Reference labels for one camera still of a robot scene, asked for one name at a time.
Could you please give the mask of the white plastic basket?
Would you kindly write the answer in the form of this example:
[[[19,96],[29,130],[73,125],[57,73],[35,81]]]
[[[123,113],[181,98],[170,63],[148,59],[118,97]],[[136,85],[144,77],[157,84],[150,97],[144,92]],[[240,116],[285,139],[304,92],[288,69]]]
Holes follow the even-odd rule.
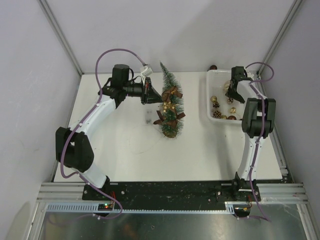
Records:
[[[213,124],[241,125],[245,104],[236,100],[228,101],[223,90],[224,83],[231,80],[231,70],[209,70],[206,73],[206,114],[208,119]],[[217,102],[220,108],[213,108],[213,103],[210,101],[212,96],[217,97]],[[230,113],[232,107],[236,108],[236,113]],[[236,120],[218,119],[213,117],[214,111],[220,111],[222,116],[235,116]]]

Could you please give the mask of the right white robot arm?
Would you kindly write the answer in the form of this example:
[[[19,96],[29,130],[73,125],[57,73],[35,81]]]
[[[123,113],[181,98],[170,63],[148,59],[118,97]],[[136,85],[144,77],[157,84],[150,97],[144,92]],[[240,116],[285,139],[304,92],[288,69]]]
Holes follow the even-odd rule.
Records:
[[[256,88],[256,81],[249,77],[243,66],[231,69],[230,85],[225,95],[245,104],[241,120],[245,144],[230,188],[231,196],[242,201],[259,195],[257,166],[265,139],[275,126],[276,100],[266,97]]]

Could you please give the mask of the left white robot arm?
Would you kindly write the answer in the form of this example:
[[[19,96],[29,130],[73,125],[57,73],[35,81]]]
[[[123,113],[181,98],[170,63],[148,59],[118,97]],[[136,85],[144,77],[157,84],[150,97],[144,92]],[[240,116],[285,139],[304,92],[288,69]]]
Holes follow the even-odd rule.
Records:
[[[81,119],[70,127],[59,127],[55,132],[55,156],[60,167],[73,169],[90,185],[100,200],[110,196],[110,179],[94,163],[90,140],[99,125],[126,99],[137,97],[143,105],[161,103],[161,95],[153,88],[152,69],[147,64],[140,70],[140,82],[135,82],[133,70],[126,64],[116,64],[111,77],[98,91],[96,103]]]

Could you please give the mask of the brown ribbon gold berry garland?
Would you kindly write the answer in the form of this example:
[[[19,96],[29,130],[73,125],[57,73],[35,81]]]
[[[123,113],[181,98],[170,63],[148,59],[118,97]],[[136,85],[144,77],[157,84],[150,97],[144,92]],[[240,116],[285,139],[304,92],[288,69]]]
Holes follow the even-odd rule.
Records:
[[[154,125],[168,125],[173,129],[177,128],[179,120],[184,118],[186,114],[182,111],[177,112],[178,103],[174,103],[173,97],[181,99],[183,94],[179,92],[177,86],[173,86],[162,93],[163,108],[162,111],[157,110],[158,119],[153,122]]]

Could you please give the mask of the clear fairy light battery box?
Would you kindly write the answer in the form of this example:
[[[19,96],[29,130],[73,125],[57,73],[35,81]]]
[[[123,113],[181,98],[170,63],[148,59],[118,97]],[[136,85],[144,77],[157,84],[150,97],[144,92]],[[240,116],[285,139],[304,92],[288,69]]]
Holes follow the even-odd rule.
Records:
[[[147,109],[145,112],[145,123],[152,124],[153,122],[153,111],[151,109]]]

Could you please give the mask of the small green christmas tree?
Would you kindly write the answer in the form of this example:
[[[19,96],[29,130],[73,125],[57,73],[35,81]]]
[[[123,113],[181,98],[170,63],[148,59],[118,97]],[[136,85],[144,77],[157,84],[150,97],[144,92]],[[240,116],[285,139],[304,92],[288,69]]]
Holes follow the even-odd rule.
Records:
[[[167,138],[174,139],[182,131],[184,123],[184,99],[181,83],[168,68],[160,62],[163,76],[162,104],[159,107],[159,125]]]

